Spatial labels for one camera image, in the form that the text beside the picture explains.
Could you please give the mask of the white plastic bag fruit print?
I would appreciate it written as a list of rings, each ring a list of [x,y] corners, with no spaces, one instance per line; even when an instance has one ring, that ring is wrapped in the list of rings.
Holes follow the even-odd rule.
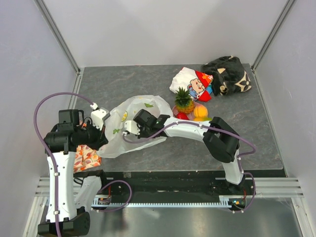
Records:
[[[160,137],[140,142],[137,135],[133,133],[127,136],[127,140],[136,141],[136,144],[128,143],[123,139],[127,128],[135,132],[139,131],[133,119],[142,109],[156,118],[160,115],[173,116],[170,105],[160,96],[138,95],[127,99],[110,111],[110,117],[105,121],[105,136],[108,139],[108,144],[97,151],[98,156],[116,158],[122,154],[151,147],[166,140],[165,137]]]

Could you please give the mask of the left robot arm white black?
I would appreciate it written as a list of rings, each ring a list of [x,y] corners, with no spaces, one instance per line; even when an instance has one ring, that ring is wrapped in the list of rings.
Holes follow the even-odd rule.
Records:
[[[85,236],[90,228],[89,210],[96,194],[108,190],[102,170],[83,174],[83,184],[74,194],[74,165],[76,150],[86,145],[97,150],[108,143],[105,120],[110,113],[103,108],[91,112],[86,125],[80,123],[82,110],[59,111],[59,122],[45,138],[49,165],[49,205],[45,221],[38,225],[44,237]]]

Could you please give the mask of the fake yellow fruit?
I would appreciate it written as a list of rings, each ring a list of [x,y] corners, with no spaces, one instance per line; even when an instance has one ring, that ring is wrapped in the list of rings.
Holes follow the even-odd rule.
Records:
[[[212,118],[209,117],[195,117],[193,121],[212,121]]]

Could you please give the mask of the fake orange peach fruit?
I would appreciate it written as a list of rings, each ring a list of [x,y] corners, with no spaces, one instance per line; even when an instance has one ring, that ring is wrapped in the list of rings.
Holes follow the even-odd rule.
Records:
[[[208,117],[208,110],[203,105],[197,105],[194,108],[194,117],[196,118],[207,118]]]

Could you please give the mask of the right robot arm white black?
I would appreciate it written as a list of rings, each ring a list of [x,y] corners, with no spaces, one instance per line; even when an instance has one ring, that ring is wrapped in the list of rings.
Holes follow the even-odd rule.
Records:
[[[141,109],[133,118],[138,138],[182,137],[204,143],[217,161],[221,162],[227,191],[238,194],[244,188],[244,174],[237,156],[238,134],[220,117],[209,121],[192,121],[160,115],[155,117]]]

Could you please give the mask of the red fake bell pepper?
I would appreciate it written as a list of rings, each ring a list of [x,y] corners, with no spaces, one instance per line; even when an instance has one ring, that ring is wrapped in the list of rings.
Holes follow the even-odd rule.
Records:
[[[183,113],[183,112],[178,112],[176,115],[176,118],[182,119],[182,120],[190,120],[188,115],[186,113]]]

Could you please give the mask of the fake pineapple green crown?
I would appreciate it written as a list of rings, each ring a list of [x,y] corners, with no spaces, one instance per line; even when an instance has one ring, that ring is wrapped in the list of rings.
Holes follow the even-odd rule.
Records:
[[[179,87],[176,91],[175,107],[180,113],[190,114],[194,111],[194,101],[192,100],[189,91],[183,87]]]

